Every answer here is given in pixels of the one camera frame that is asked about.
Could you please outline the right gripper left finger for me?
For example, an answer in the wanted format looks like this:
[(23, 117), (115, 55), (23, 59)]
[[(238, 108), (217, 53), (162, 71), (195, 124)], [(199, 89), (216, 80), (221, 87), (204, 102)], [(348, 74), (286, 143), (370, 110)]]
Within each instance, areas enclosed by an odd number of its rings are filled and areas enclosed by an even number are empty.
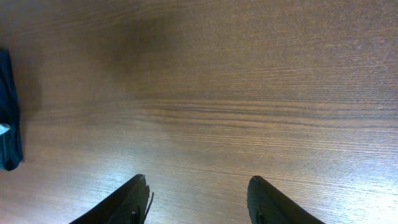
[(137, 174), (71, 224), (144, 224), (153, 199), (145, 175)]

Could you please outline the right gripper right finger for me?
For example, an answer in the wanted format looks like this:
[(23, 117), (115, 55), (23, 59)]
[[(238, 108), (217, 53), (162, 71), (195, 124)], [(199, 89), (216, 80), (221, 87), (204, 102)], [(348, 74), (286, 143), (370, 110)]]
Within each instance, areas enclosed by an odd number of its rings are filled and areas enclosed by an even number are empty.
[(249, 181), (247, 205), (252, 224), (324, 224), (259, 175)]

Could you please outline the folded navy garment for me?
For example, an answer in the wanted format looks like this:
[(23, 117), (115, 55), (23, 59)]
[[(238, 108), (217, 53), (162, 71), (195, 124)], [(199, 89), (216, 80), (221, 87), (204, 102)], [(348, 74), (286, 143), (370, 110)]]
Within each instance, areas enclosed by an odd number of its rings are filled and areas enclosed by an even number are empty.
[(18, 97), (6, 49), (1, 49), (1, 124), (10, 126), (10, 130), (1, 135), (1, 170), (11, 171), (18, 167), (23, 153)]

